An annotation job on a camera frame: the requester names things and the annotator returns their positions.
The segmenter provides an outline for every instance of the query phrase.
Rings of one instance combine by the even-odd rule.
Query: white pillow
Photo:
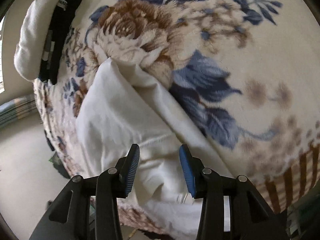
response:
[[[23,20],[13,62],[18,73],[28,81],[39,76],[44,43],[58,2],[59,0],[34,0]]]

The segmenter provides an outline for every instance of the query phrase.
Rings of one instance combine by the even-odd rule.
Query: metal pin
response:
[[[241,181],[241,182],[246,182],[246,181],[248,180],[248,178],[247,178],[246,176],[244,176],[244,175],[240,175],[240,176],[238,177],[238,179],[239,179],[239,181]]]
[[[79,176],[79,175],[74,176],[72,178],[72,181],[75,182],[75,183],[80,182],[81,181],[81,176]]]
[[[203,174],[206,174],[206,175],[208,175],[208,174],[211,174],[211,169],[209,169],[209,168],[204,168],[203,170],[202,170],[202,173]]]
[[[116,168],[110,168],[109,170],[108,170],[108,173],[109,174],[116,174],[118,172],[118,170],[116,169]]]

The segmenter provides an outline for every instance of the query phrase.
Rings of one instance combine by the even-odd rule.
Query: striped blanket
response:
[[[13,99],[0,106],[0,129],[37,111],[34,94]]]

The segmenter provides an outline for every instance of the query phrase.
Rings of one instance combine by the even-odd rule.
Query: blanket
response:
[[[320,177],[319,43],[303,0],[83,0],[36,103],[70,175],[86,177],[75,122],[95,73],[104,55],[138,64],[281,212]]]
[[[0,129],[36,112],[37,108],[33,94],[13,99],[0,106]]]

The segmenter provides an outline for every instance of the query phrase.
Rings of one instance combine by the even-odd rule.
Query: white fabric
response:
[[[13,63],[18,73],[33,81],[39,76],[44,43],[59,0],[34,0],[23,20]]]
[[[177,239],[181,232],[194,238],[201,213],[201,202],[193,204],[187,192],[178,154],[181,144],[186,143],[194,156],[201,154],[206,166],[231,177],[169,92],[138,65],[109,58],[99,67],[76,119],[76,132],[84,153],[78,160],[90,176],[113,167],[132,143],[140,146],[133,190],[124,202],[144,206],[150,217]],[[161,203],[165,213],[157,211]],[[185,212],[189,215],[180,217]],[[177,216],[180,221],[175,226],[172,223]],[[192,217],[196,220],[191,226]]]

